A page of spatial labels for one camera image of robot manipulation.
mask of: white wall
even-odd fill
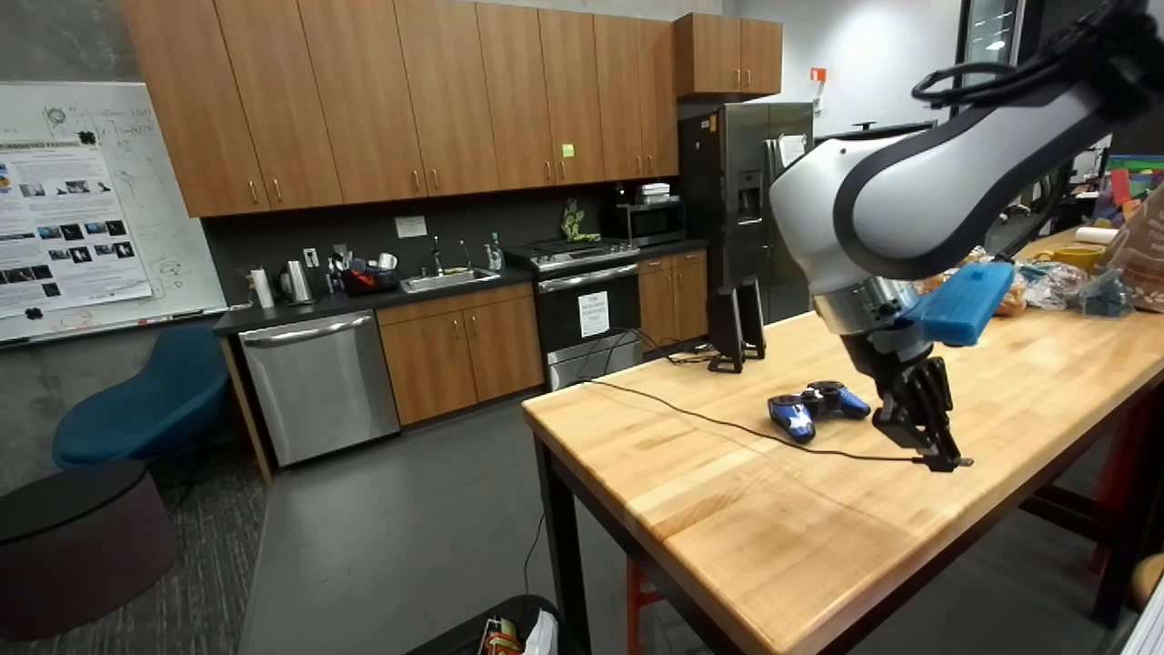
[[[861,119],[942,119],[908,86],[955,59],[961,0],[737,0],[743,17],[783,23],[783,100],[812,100],[812,64],[830,68],[817,133]]]

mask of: butcher block tabletop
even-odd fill
[[[766,396],[835,379],[878,405],[830,327],[766,327],[743,376],[651,361],[524,405],[535,436],[743,649],[817,650],[1164,372],[1164,318],[1017,313],[942,349],[971,464],[931,472],[868,421],[775,440]]]

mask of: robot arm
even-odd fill
[[[878,381],[873,424],[955,468],[953,396],[908,319],[908,279],[955,264],[1023,187],[1147,113],[1164,93],[1164,43],[1147,0],[1109,0],[1001,81],[917,93],[967,108],[908,137],[821,143],[771,187],[771,216],[813,310]]]

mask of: blue chair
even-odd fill
[[[145,366],[67,411],[54,434],[63,468],[148,459],[208,434],[224,405],[224,366],[212,327],[165,327]]]

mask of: outlet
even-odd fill
[[[430,238],[430,222],[422,216],[396,216],[396,238],[422,241],[422,238]]]

